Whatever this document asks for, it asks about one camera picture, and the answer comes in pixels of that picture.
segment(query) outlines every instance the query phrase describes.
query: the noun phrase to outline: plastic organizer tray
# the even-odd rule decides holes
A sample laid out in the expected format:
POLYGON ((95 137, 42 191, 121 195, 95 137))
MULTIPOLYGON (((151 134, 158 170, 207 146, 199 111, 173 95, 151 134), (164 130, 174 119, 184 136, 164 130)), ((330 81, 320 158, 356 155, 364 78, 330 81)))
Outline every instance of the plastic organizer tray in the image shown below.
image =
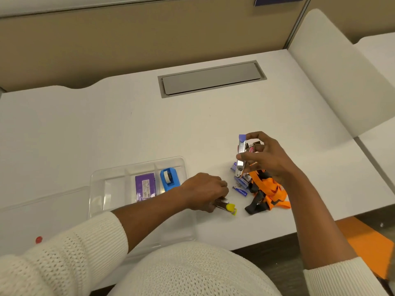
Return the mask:
MULTIPOLYGON (((91 177, 89 216, 94 217, 105 211, 137 202, 135 177, 141 174, 153 172, 156 196, 164 193, 160 172, 169 167, 173 167, 177 171, 180 184, 187 179, 185 161, 182 157, 95 171, 91 177)), ((195 240, 195 226, 195 212, 190 209, 184 210, 158 226, 128 254, 127 259, 142 257, 167 245, 195 240)))

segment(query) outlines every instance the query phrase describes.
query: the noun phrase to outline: desk surface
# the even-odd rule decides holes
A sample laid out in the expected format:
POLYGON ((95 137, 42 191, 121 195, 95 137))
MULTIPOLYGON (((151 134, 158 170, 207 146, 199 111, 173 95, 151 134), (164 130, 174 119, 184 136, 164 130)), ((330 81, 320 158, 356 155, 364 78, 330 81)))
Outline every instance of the desk surface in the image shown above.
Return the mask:
MULTIPOLYGON (((364 37, 355 45, 395 86, 395 32, 364 37)), ((395 184, 395 118, 360 135, 363 144, 395 184)))
MULTIPOLYGON (((395 197, 287 50, 53 86, 0 99, 1 206, 89 185, 104 169, 181 155, 189 176, 234 183, 240 133, 276 137, 309 176, 335 219, 395 197), (267 80, 162 99, 157 76, 257 60, 267 80)), ((252 198, 232 191, 237 216, 198 213, 198 239, 237 249, 295 232, 290 210, 249 216, 252 198)))

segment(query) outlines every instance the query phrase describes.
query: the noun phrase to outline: white divider panel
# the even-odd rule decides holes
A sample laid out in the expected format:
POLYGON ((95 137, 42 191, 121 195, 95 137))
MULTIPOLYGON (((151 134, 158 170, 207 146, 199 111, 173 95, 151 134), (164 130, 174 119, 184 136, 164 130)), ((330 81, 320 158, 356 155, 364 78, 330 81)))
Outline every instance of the white divider panel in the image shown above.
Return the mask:
POLYGON ((319 9, 289 52, 353 137, 395 116, 395 87, 319 9))

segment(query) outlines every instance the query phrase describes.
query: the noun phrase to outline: label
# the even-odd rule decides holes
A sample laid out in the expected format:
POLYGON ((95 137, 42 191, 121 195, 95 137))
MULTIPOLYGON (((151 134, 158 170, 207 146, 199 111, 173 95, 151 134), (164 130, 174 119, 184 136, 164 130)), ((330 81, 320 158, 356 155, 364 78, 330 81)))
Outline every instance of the label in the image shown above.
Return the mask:
POLYGON ((149 179, 143 180, 143 199, 149 199, 151 197, 151 189, 149 187, 149 179))
POLYGON ((255 6, 270 5, 277 3, 297 2, 302 0, 255 0, 255 6))

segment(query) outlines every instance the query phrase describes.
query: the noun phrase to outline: purple staple box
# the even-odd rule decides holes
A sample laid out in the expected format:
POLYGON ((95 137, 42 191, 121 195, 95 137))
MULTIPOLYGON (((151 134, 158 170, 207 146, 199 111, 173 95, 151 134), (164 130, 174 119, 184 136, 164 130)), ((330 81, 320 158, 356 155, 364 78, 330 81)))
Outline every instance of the purple staple box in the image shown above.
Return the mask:
POLYGON ((156 196, 156 183, 154 173, 136 176, 136 199, 142 201, 156 196))

